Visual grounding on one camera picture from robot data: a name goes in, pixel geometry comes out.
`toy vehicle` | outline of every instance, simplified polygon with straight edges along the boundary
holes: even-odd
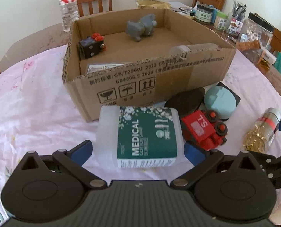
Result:
[[[209,151],[227,140],[228,128],[218,121],[218,113],[212,110],[197,110],[181,120],[182,135],[186,141],[191,140],[201,148]]]
[[[99,33],[94,33],[86,39],[79,42],[80,58],[88,59],[99,54],[100,51],[106,50],[104,37]]]

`silver bolt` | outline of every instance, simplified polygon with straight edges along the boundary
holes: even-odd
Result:
[[[105,185],[105,182],[101,179],[94,179],[90,182],[90,185],[95,188],[99,188]]]
[[[177,187],[184,187],[188,185],[188,181],[183,178],[178,178],[173,181],[173,184]]]

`gray dog figurine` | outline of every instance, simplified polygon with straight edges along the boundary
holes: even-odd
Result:
[[[139,22],[127,21],[126,33],[129,34],[135,41],[141,40],[140,36],[150,36],[154,32],[154,27],[157,25],[154,14],[148,14],[142,17]]]

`cardboard box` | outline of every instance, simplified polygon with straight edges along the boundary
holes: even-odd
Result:
[[[150,37],[135,42],[125,33],[126,22],[156,15]],[[105,37],[107,50],[80,59],[78,42],[93,33]],[[201,49],[169,56],[178,45],[215,43],[218,49]],[[102,105],[144,106],[174,94],[223,80],[235,48],[212,30],[170,9],[135,9],[93,14],[72,24],[64,58],[63,82],[83,118],[99,118]],[[90,63],[126,63],[85,74]]]

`white bottle cap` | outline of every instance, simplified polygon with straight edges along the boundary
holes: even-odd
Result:
[[[281,119],[281,111],[278,110],[277,108],[270,107],[270,108],[268,108],[266,110],[265,113],[272,113],[272,114],[274,114],[277,117],[278,121],[280,121],[280,119]]]

